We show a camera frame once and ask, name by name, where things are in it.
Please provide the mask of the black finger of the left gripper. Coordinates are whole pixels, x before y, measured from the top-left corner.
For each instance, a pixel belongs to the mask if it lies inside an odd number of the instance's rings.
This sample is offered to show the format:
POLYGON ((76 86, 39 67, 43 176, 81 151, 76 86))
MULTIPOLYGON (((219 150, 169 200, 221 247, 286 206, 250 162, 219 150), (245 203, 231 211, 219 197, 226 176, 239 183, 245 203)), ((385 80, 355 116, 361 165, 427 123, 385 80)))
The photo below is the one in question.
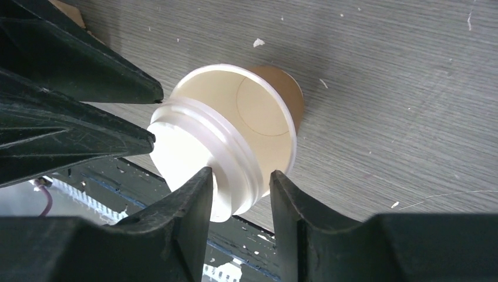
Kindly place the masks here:
POLYGON ((1 69, 1 187, 108 157, 148 154, 154 134, 1 69))

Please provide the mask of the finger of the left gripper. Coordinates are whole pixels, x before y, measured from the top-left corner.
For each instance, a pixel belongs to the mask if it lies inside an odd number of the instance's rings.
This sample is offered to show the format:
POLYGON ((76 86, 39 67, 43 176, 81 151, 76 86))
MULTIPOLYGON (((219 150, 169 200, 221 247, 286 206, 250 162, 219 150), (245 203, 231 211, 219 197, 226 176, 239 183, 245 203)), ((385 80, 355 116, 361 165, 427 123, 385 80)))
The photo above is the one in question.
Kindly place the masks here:
POLYGON ((159 81, 49 1, 1 1, 1 68, 82 102, 160 103, 159 81))

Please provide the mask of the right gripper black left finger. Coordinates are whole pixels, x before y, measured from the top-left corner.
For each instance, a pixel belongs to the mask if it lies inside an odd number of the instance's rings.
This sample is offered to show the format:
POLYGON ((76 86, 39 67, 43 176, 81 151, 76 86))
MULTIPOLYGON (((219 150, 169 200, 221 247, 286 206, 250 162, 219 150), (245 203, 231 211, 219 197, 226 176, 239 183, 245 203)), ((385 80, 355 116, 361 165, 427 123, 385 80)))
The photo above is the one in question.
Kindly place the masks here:
POLYGON ((201 281, 213 198, 212 169, 114 227, 122 281, 201 281))

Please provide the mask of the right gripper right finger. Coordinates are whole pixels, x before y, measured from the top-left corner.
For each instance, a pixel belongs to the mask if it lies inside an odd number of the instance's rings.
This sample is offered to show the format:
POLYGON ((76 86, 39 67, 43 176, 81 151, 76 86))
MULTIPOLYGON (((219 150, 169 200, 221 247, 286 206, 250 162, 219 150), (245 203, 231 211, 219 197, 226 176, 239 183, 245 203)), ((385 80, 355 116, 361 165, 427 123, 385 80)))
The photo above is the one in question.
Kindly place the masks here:
POLYGON ((370 220, 332 210, 279 170, 270 190, 282 281, 373 281, 370 220))

